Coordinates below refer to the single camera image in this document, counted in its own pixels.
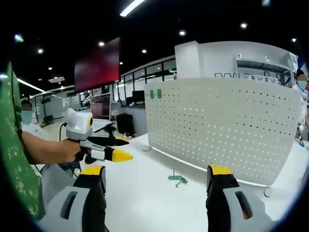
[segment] green button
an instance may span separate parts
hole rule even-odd
[[[162,90],[158,89],[158,98],[162,98]]]
[[[153,90],[150,90],[150,98],[154,99],[155,98],[155,93]]]

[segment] shelf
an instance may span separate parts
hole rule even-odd
[[[237,58],[237,66],[239,68],[249,68],[249,69],[261,69],[264,71],[271,71],[271,72],[278,72],[278,73],[285,73],[289,72],[290,68],[281,64],[274,64],[271,62],[264,62],[254,59],[244,59],[244,58]]]

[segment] green patterned fabric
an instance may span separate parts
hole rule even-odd
[[[2,75],[0,78],[0,149],[12,188],[33,218],[40,219],[42,217],[38,197],[40,180],[26,159],[17,133],[21,130],[21,102],[18,81],[11,64],[8,66],[7,76],[3,78]]]

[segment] white partition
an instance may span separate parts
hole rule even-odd
[[[276,180],[296,133],[296,91],[237,78],[188,78],[149,83],[145,95],[150,146],[204,171],[214,164],[240,180]]]

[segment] face mask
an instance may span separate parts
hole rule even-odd
[[[307,81],[298,81],[298,86],[300,87],[301,90],[305,90],[307,85]]]
[[[32,122],[32,111],[22,111],[21,119],[24,124],[29,125]]]

